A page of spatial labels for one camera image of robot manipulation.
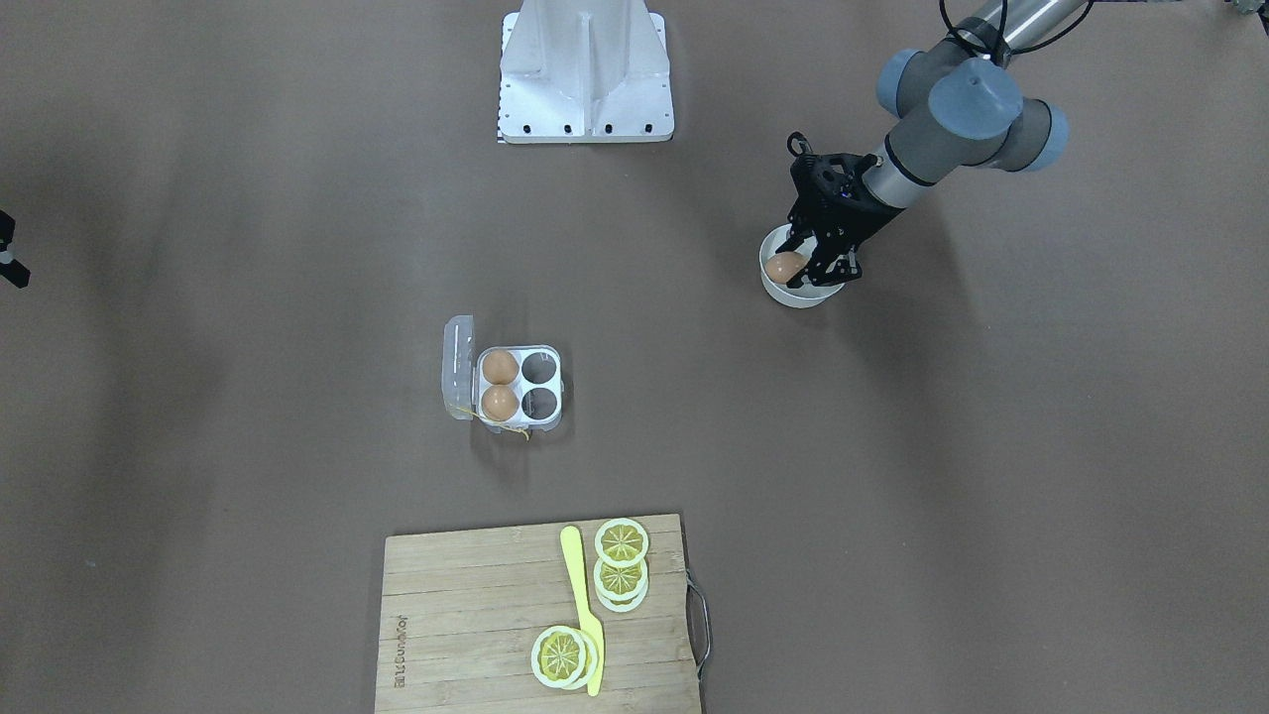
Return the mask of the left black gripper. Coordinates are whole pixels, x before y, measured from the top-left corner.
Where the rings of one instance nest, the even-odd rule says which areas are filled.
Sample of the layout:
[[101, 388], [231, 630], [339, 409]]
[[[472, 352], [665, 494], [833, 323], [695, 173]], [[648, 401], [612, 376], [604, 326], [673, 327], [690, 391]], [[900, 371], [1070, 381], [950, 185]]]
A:
[[900, 216], [865, 186], [863, 178], [882, 166], [876, 153], [816, 153], [801, 132], [788, 136], [796, 200], [788, 211], [775, 252], [797, 252], [807, 261], [794, 273], [793, 289], [836, 288], [860, 278], [860, 243]]

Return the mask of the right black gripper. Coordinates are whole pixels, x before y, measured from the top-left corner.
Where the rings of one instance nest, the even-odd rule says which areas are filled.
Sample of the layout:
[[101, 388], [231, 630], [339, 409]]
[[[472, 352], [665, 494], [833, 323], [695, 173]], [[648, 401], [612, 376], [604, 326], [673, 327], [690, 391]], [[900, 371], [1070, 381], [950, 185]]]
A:
[[30, 271], [24, 264], [19, 263], [14, 254], [11, 252], [11, 243], [14, 240], [16, 230], [15, 219], [9, 216], [4, 209], [0, 211], [0, 240], [1, 240], [1, 276], [9, 284], [18, 289], [25, 289], [29, 285]]

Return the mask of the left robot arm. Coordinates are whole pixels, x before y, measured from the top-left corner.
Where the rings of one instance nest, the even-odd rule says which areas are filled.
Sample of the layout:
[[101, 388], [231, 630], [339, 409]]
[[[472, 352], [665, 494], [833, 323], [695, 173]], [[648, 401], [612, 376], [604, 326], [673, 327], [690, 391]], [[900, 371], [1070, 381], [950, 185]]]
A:
[[822, 303], [860, 279], [860, 247], [957, 167], [1029, 172], [1052, 166], [1070, 140], [1056, 105], [1025, 96], [1011, 60], [1079, 27], [1089, 1], [987, 1], [926, 51], [893, 55], [876, 101], [893, 127], [869, 153], [819, 153], [787, 140], [796, 188], [787, 222], [758, 249], [766, 294], [780, 304]]

